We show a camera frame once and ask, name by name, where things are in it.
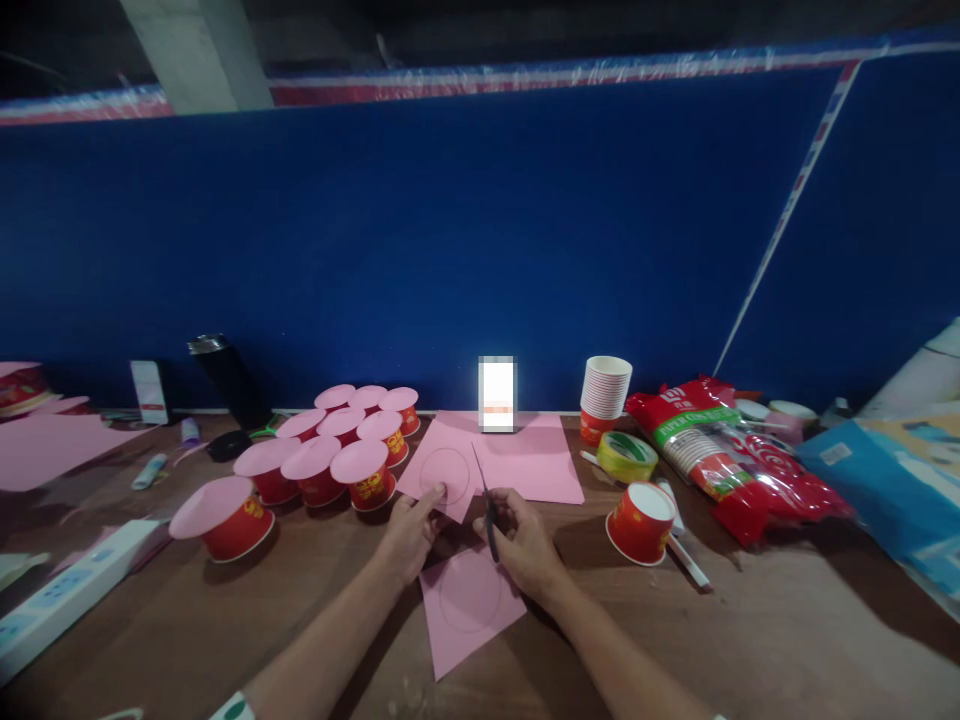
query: inverted paper cup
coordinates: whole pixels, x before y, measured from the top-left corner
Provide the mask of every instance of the inverted paper cup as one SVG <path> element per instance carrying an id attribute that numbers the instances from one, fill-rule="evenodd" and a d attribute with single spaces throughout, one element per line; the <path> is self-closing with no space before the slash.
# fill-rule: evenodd
<path id="1" fill-rule="evenodd" d="M 277 428 L 277 437 L 295 437 L 300 442 L 306 442 L 317 436 L 317 425 L 327 416 L 327 411 L 314 408 L 298 413 Z"/>
<path id="2" fill-rule="evenodd" d="M 357 428 L 365 417 L 366 412 L 362 408 L 345 407 L 334 410 L 317 425 L 317 435 L 335 437 L 341 446 L 346 447 L 359 440 Z"/>
<path id="3" fill-rule="evenodd" d="M 613 430 L 617 424 L 617 418 L 611 420 L 594 417 L 586 410 L 580 410 L 580 437 L 590 447 L 597 447 L 600 444 L 600 438 L 605 432 Z"/>
<path id="4" fill-rule="evenodd" d="M 330 473 L 350 489 L 350 502 L 357 512 L 371 512 L 390 502 L 397 481 L 387 469 L 390 451 L 379 440 L 358 440 L 338 452 Z"/>
<path id="5" fill-rule="evenodd" d="M 295 482 L 280 472 L 283 462 L 300 448 L 296 438 L 274 438 L 251 445 L 233 464 L 233 472 L 253 480 L 264 505 L 280 505 L 300 494 Z"/>
<path id="6" fill-rule="evenodd" d="M 382 440 L 387 444 L 390 454 L 387 467 L 396 467 L 410 454 L 410 446 L 403 439 L 400 428 L 403 416 L 395 410 L 381 410 L 368 417 L 357 428 L 361 440 Z"/>
<path id="7" fill-rule="evenodd" d="M 199 537 L 217 563 L 237 560 L 262 543 L 276 521 L 253 496 L 249 478 L 213 480 L 190 496 L 170 521 L 170 537 Z"/>
<path id="8" fill-rule="evenodd" d="M 677 506 L 651 483 L 630 485 L 613 512 L 607 515 L 607 537 L 620 554 L 637 565 L 663 562 Z"/>
<path id="9" fill-rule="evenodd" d="M 307 507 L 329 505 L 347 491 L 330 474 L 330 461 L 338 452 L 340 441 L 335 437 L 314 437 L 280 466 L 280 474 L 297 483 Z"/>
<path id="10" fill-rule="evenodd" d="M 327 412 L 339 410 L 347 406 L 347 401 L 355 390 L 356 388 L 353 385 L 334 385 L 317 395 L 317 399 L 313 401 L 313 406 Z"/>
<path id="11" fill-rule="evenodd" d="M 364 385 L 362 388 L 357 388 L 354 391 L 353 395 L 351 395 L 347 401 L 347 405 L 360 408 L 367 415 L 373 415 L 373 413 L 380 409 L 380 400 L 382 400 L 386 394 L 387 389 L 385 387 L 381 387 L 380 385 Z"/>
<path id="12" fill-rule="evenodd" d="M 417 409 L 414 407 L 419 399 L 420 395 L 413 388 L 394 388 L 380 400 L 381 409 L 396 410 L 403 416 L 400 431 L 404 437 L 409 437 L 420 429 L 420 418 L 417 417 Z"/>

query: blue wall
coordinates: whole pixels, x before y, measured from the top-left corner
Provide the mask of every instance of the blue wall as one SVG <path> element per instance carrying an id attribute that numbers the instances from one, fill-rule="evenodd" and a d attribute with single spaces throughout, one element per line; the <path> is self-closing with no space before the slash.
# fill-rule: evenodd
<path id="1" fill-rule="evenodd" d="M 204 332 L 275 406 L 353 381 L 473 407 L 480 354 L 521 358 L 526 408 L 575 409 L 593 354 L 681 382 L 716 362 L 837 74 L 5 129 L 0 358 L 121 406 L 131 358 L 221 405 L 186 353 Z"/>
<path id="2" fill-rule="evenodd" d="M 721 375 L 859 405 L 960 315 L 960 53 L 864 63 Z"/>

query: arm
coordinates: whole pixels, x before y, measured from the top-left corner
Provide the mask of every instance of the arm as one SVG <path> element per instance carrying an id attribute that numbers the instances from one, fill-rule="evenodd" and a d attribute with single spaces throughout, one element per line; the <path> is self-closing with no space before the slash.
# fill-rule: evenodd
<path id="1" fill-rule="evenodd" d="M 573 644 L 617 720 L 709 720 L 713 715 L 661 668 L 576 586 L 560 561 L 540 514 L 516 490 L 496 488 L 504 535 L 495 529 L 500 560 L 520 589 L 549 612 Z M 486 542 L 483 519 L 474 530 Z"/>
<path id="2" fill-rule="evenodd" d="M 258 720 L 316 720 L 330 714 L 406 585 L 413 582 L 442 519 L 430 511 L 440 485 L 416 505 L 401 497 L 373 557 L 351 583 L 244 689 Z"/>

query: plastic wrap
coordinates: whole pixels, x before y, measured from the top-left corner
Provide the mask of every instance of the plastic wrap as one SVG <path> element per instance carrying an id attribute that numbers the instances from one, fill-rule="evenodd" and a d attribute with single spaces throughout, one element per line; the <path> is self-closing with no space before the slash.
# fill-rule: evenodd
<path id="1" fill-rule="evenodd" d="M 717 502 L 714 516 L 744 547 L 771 524 L 816 522 L 851 508 L 789 446 L 743 423 L 733 386 L 714 378 L 635 393 L 626 408 L 666 459 Z"/>

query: scissors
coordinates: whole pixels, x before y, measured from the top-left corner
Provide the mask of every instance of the scissors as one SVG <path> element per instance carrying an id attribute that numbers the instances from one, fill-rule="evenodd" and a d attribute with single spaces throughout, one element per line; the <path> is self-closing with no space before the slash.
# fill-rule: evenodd
<path id="1" fill-rule="evenodd" d="M 483 497 L 487 500 L 487 542 L 490 545 L 490 554 L 493 556 L 493 561 L 499 563 L 500 556 L 497 555 L 497 543 L 493 535 L 493 526 L 497 523 L 497 506 L 494 505 L 493 500 L 490 499 L 490 491 L 487 490 L 487 481 L 483 477 L 483 467 L 480 465 L 480 456 L 477 455 L 477 446 L 471 442 L 470 447 L 473 448 L 473 456 L 477 459 L 477 467 L 480 468 L 480 482 L 483 483 Z"/>

